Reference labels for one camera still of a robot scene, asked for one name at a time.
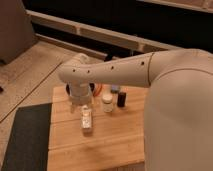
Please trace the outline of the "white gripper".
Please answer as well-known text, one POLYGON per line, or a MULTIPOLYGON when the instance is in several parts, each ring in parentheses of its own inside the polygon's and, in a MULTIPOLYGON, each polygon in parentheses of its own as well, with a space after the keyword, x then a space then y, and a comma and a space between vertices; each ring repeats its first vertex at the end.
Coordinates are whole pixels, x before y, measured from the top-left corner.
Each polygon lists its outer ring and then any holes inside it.
POLYGON ((92 101, 92 92, 88 84, 70 84, 70 101, 77 106, 88 105, 92 101))

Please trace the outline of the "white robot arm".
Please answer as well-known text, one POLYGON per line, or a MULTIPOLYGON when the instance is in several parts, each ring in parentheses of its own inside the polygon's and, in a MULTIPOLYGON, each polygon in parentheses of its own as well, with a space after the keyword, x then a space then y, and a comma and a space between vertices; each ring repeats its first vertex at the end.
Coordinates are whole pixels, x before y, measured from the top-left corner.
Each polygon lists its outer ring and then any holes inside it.
POLYGON ((97 64, 78 54, 61 65, 59 78, 76 101, 82 84, 147 87, 146 171, 213 171, 213 53, 177 49, 97 64))

